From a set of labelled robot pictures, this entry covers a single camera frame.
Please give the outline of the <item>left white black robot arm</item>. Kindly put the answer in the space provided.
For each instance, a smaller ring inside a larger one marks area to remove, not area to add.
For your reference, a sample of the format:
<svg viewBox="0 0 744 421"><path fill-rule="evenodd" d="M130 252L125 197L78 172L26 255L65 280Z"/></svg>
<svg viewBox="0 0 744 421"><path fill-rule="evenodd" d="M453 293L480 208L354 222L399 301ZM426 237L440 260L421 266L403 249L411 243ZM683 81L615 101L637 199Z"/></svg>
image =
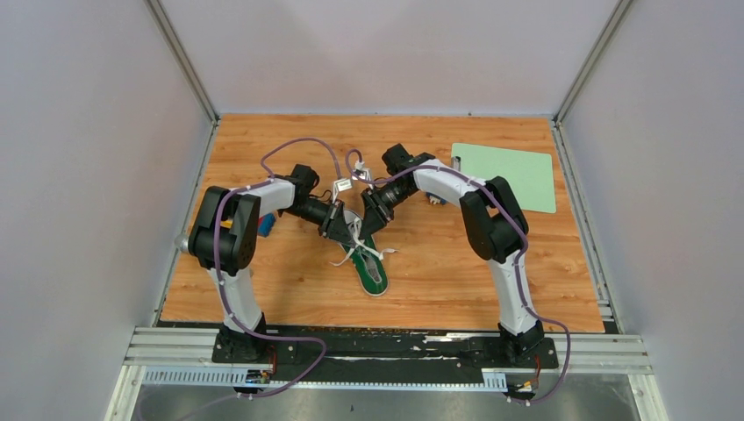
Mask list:
<svg viewBox="0 0 744 421"><path fill-rule="evenodd" d="M214 281L223 306L212 359L217 363L253 363L265 358L271 339L254 294L250 263L257 246L260 220L272 213L289 214L318 227L321 237L352 245L353 236L340 201L312 195L319 175L297 164L253 187L209 187L191 228L187 246Z"/></svg>

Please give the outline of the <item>white shoelace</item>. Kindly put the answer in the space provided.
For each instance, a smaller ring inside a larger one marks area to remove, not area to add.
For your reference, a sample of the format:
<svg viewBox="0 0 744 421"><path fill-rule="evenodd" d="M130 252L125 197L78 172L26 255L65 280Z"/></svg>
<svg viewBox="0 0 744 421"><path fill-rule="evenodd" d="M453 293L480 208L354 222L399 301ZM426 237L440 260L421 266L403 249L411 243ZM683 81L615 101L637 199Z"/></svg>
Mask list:
<svg viewBox="0 0 744 421"><path fill-rule="evenodd" d="M379 261L384 260L384 256L386 254L399 252L399 250L395 248L388 247L383 249L376 249L372 246L366 245L364 240L361 238L361 223L362 221L360 217L354 217L350 223L347 223L347 227L350 229L351 232L352 242L350 245L347 246L347 251L344 258L339 262L330 261L331 265L340 267L346 261L348 261L357 250L360 250L362 253L371 255Z"/></svg>

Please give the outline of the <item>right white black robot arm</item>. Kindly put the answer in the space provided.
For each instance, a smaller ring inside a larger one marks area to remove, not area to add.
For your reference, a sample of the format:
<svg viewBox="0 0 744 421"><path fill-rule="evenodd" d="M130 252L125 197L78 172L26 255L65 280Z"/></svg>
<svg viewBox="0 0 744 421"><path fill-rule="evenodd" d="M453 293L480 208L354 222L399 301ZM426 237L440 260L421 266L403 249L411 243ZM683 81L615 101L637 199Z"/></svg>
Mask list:
<svg viewBox="0 0 744 421"><path fill-rule="evenodd" d="M396 206L413 193L431 193L457 206L466 237L490 270L500 305L498 352L513 366L523 366L545 338L545 320L533 307L526 276L528 223L508 181L473 178L429 153L414 156L400 144L383 154L388 173L382 180L366 175L363 159L345 164L351 178L367 184L362 194L361 235L381 231Z"/></svg>

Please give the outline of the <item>green canvas sneaker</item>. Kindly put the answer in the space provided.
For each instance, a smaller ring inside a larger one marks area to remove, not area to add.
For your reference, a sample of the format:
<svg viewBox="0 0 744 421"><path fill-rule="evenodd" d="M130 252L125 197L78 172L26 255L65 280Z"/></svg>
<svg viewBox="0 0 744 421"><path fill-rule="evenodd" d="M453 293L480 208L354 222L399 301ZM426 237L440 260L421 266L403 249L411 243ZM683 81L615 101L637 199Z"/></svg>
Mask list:
<svg viewBox="0 0 744 421"><path fill-rule="evenodd" d="M347 246L339 244L344 252ZM365 293L370 296L381 296L389 287L389 279L384 270L383 263L375 257L362 253L360 250L354 252L349 259L354 265L357 277Z"/></svg>

